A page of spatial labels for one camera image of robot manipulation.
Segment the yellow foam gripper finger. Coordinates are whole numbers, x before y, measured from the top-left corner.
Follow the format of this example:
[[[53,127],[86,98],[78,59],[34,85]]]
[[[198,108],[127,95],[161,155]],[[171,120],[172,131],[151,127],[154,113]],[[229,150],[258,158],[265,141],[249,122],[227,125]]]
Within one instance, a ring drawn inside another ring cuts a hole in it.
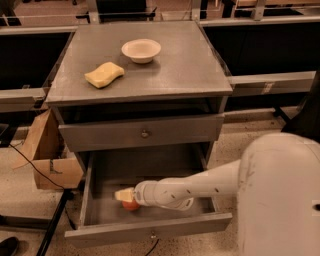
[[[134,199],[134,188],[129,187],[114,193],[115,199],[122,202],[132,202]]]

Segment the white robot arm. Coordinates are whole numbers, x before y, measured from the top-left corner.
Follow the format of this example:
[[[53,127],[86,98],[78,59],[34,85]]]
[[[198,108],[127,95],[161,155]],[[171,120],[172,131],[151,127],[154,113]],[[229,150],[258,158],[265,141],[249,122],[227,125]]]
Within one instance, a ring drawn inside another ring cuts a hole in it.
[[[237,197],[239,256],[320,256],[320,144],[298,135],[261,136],[239,160],[143,181],[115,198],[183,211],[214,195]]]

